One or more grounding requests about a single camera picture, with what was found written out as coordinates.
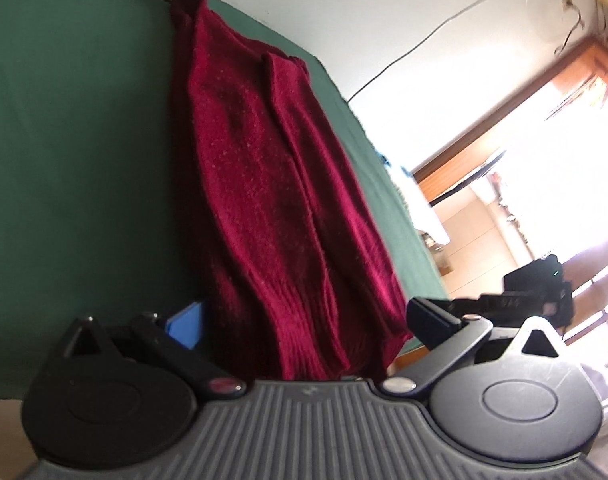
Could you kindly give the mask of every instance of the red knit sweater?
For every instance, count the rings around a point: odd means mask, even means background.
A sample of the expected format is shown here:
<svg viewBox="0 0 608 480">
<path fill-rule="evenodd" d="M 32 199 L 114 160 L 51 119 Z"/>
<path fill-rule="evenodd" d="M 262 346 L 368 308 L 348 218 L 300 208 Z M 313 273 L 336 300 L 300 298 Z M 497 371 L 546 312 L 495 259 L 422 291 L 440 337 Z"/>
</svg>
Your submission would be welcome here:
<svg viewBox="0 0 608 480">
<path fill-rule="evenodd" d="M 405 301 L 300 59 L 173 0 L 178 208 L 214 305 L 217 360 L 247 379 L 382 378 Z"/>
</svg>

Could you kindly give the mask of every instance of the metal rivet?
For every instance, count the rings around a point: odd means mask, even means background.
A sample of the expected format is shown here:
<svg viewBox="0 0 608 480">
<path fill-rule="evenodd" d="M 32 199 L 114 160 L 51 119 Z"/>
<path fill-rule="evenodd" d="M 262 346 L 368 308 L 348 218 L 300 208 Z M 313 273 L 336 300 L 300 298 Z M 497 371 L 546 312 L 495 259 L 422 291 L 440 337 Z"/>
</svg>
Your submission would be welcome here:
<svg viewBox="0 0 608 480">
<path fill-rule="evenodd" d="M 389 394 L 402 395 L 413 391 L 417 387 L 417 383 L 407 377 L 389 377 L 381 387 Z"/>
<path fill-rule="evenodd" d="M 218 377 L 209 381 L 209 388 L 218 395 L 232 395 L 240 392 L 244 383 L 234 377 Z"/>
</svg>

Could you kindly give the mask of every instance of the wooden window frame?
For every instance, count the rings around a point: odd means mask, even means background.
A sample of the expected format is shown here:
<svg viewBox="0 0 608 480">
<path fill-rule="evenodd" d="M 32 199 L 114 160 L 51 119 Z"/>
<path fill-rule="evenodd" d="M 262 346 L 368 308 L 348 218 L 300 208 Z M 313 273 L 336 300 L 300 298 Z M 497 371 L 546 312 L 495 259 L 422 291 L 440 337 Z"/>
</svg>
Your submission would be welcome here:
<svg viewBox="0 0 608 480">
<path fill-rule="evenodd" d="M 506 133 L 493 128 L 546 84 L 552 81 L 566 88 L 576 88 L 589 74 L 599 75 L 608 84 L 608 47 L 594 36 L 581 40 L 566 56 L 416 170 L 413 176 L 426 199 L 437 198 L 505 146 L 508 140 Z"/>
</svg>

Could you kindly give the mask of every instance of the bed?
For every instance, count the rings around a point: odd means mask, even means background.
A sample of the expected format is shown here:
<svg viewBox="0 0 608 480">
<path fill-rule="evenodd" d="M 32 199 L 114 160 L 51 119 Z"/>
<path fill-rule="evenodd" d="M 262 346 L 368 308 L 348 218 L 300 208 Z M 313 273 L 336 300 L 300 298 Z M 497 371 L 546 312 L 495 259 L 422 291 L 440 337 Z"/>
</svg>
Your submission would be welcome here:
<svg viewBox="0 0 608 480">
<path fill-rule="evenodd" d="M 406 296 L 444 297 L 397 190 L 321 63 L 233 7 L 209 5 L 240 33 L 306 61 Z M 173 219 L 168 10 L 163 0 L 0 0 L 2 398 L 22 397 L 74 316 L 124 322 L 202 294 Z"/>
</svg>

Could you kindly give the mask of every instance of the power outlet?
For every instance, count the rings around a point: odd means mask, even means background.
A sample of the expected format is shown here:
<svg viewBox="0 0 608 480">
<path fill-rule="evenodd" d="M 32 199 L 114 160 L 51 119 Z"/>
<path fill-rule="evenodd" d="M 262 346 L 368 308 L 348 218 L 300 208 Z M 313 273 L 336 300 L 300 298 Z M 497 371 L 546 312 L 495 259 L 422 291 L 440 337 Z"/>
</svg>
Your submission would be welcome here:
<svg viewBox="0 0 608 480">
<path fill-rule="evenodd" d="M 574 2 L 572 0 L 562 0 L 562 5 L 564 6 L 564 12 L 568 9 L 574 7 Z"/>
</svg>

